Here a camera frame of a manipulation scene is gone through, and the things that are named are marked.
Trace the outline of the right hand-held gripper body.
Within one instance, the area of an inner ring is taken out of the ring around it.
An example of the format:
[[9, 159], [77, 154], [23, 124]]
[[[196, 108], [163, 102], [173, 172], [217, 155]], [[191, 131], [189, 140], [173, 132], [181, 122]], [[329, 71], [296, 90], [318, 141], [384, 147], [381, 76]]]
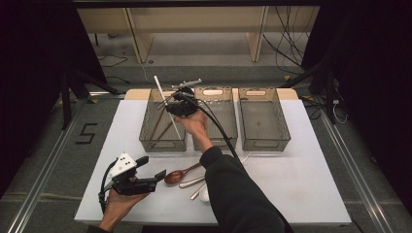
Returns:
[[172, 85], [172, 88], [175, 88], [173, 93], [176, 94], [175, 98], [177, 100], [176, 102], [168, 102], [172, 107], [172, 115], [177, 117], [188, 117], [198, 110], [198, 101], [191, 88], [199, 83], [202, 83], [201, 79]]

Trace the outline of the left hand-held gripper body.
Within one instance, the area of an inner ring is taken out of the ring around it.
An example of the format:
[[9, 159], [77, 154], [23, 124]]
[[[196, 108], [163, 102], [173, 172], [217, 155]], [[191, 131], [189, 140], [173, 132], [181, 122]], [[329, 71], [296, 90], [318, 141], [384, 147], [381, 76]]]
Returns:
[[125, 196], [154, 192], [158, 181], [155, 177], [138, 179], [136, 160], [123, 152], [109, 171], [108, 187]]

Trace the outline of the brown wooden spoon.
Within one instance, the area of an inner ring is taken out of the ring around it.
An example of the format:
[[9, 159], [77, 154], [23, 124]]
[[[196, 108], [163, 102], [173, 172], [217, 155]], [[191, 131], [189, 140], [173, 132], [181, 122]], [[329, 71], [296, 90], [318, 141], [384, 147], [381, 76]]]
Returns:
[[192, 165], [192, 166], [190, 166], [190, 167], [188, 167], [187, 169], [184, 169], [184, 170], [176, 170], [176, 171], [173, 171], [173, 172], [169, 173], [169, 174], [164, 178], [164, 181], [165, 181], [167, 184], [176, 184], [176, 183], [179, 183], [179, 182], [185, 177], [185, 175], [186, 175], [188, 172], [190, 172], [191, 170], [196, 169], [196, 168], [198, 168], [198, 167], [200, 167], [200, 163], [196, 163], [196, 164], [194, 164], [194, 165]]

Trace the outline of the grey translucent plastic bin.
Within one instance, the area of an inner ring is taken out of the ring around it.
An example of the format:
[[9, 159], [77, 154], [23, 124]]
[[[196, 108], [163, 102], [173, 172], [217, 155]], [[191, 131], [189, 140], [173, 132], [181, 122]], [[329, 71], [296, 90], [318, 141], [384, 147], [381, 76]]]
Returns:
[[[200, 86], [194, 89], [199, 106], [220, 124], [229, 142], [235, 147], [238, 138], [232, 88], [227, 86]], [[207, 133], [212, 143], [229, 150], [219, 127], [208, 118]]]
[[[166, 89], [163, 91], [165, 97], [173, 92], [174, 89]], [[171, 127], [160, 140], [156, 139], [158, 135], [162, 132], [162, 130], [166, 127], [166, 125], [171, 121], [166, 111], [164, 111], [163, 113], [163, 116], [161, 118], [161, 121], [159, 122], [154, 137], [150, 139], [155, 125], [155, 121], [159, 114], [159, 110], [162, 107], [164, 107], [164, 104], [162, 103], [162, 98], [159, 94], [159, 91], [158, 89], [153, 88], [150, 91], [145, 116], [141, 126], [139, 141], [141, 142], [146, 152], [186, 151], [186, 130], [183, 126], [178, 125], [176, 122], [175, 123], [182, 137], [182, 140], [179, 140], [173, 125], [171, 125]]]
[[239, 88], [242, 149], [284, 151], [291, 134], [275, 88]]

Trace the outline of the metal knife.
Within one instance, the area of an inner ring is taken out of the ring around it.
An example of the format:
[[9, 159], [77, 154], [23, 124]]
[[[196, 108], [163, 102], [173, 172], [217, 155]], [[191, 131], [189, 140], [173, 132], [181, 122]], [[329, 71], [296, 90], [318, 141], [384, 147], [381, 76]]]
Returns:
[[186, 188], [186, 187], [192, 186], [194, 184], [197, 184], [197, 183], [200, 183], [200, 182], [204, 181], [204, 179], [205, 179], [205, 177], [202, 176], [202, 177], [199, 177], [197, 179], [193, 179], [191, 181], [186, 181], [186, 182], [179, 183], [179, 188]]

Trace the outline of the metal fork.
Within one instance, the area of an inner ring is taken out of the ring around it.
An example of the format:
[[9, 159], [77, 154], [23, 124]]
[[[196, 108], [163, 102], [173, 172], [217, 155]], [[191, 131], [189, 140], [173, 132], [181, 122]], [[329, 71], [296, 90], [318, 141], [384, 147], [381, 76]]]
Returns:
[[190, 196], [190, 200], [195, 200], [199, 194], [201, 193], [201, 191], [204, 189], [204, 187], [206, 186], [206, 183], [204, 183], [201, 187], [199, 187], [191, 196]]

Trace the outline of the person's left hand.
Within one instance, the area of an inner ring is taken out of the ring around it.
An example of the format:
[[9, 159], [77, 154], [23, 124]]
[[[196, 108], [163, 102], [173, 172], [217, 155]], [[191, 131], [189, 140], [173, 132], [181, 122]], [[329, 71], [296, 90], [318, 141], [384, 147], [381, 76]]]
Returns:
[[125, 196], [111, 189], [99, 228], [107, 232], [113, 232], [130, 210], [147, 196], [149, 196], [149, 193]]

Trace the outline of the person's right hand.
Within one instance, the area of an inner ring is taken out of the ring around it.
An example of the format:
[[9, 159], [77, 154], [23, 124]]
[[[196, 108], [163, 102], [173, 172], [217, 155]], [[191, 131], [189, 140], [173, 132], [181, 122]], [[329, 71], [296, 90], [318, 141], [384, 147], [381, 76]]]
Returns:
[[213, 146], [207, 134], [207, 117], [201, 111], [197, 111], [191, 116], [176, 116], [175, 121], [181, 123], [192, 139], [198, 144], [201, 152], [205, 152]]

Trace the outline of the beige wooden desk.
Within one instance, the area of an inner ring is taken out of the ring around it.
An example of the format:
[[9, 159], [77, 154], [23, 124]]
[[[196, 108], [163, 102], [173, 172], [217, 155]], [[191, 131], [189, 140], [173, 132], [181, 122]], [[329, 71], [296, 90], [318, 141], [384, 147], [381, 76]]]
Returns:
[[308, 6], [176, 7], [79, 9], [89, 34], [131, 37], [137, 61], [147, 60], [156, 33], [225, 33], [246, 35], [251, 59], [259, 59], [265, 32], [311, 32], [320, 8]]

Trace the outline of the black metal stand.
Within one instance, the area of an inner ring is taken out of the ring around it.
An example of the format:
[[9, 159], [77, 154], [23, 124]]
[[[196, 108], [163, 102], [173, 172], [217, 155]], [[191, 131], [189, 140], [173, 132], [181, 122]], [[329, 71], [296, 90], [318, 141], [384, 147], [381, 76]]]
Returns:
[[91, 83], [114, 95], [121, 95], [121, 92], [106, 83], [103, 83], [91, 75], [80, 70], [69, 70], [63, 73], [60, 78], [60, 93], [63, 106], [63, 126], [65, 130], [72, 120], [72, 111], [70, 103], [70, 93], [72, 91], [80, 100], [86, 100], [90, 97], [90, 92], [86, 88], [86, 83]]
[[281, 85], [281, 88], [291, 88], [304, 80], [311, 78], [312, 82], [309, 85], [309, 91], [311, 94], [326, 95], [326, 115], [332, 124], [336, 123], [333, 113], [333, 100], [334, 100], [334, 74], [329, 65], [324, 61], [314, 65], [303, 74], [298, 75], [295, 79], [287, 81]]

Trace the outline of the black curtain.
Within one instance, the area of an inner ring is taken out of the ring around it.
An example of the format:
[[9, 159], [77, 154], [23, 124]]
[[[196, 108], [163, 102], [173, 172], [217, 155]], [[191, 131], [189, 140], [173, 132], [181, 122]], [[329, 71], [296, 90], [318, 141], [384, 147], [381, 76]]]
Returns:
[[78, 73], [107, 81], [73, 0], [0, 0], [0, 197]]
[[412, 215], [412, 0], [321, 0], [304, 55], [310, 68], [339, 37], [332, 71], [351, 120]]

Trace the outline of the metal floor rail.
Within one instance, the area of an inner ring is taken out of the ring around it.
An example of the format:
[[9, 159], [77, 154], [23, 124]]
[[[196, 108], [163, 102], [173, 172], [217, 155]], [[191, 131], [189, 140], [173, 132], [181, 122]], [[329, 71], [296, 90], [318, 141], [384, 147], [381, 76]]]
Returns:
[[55, 107], [46, 128], [35, 142], [33, 149], [24, 159], [12, 184], [0, 199], [0, 204], [15, 207], [10, 211], [11, 220], [6, 224], [4, 233], [22, 233], [39, 202], [52, 172], [60, 159], [73, 131], [78, 115], [84, 107], [76, 107], [72, 119], [65, 129], [59, 119], [62, 111]]
[[337, 127], [329, 121], [324, 111], [321, 111], [321, 119], [377, 232], [395, 233]]

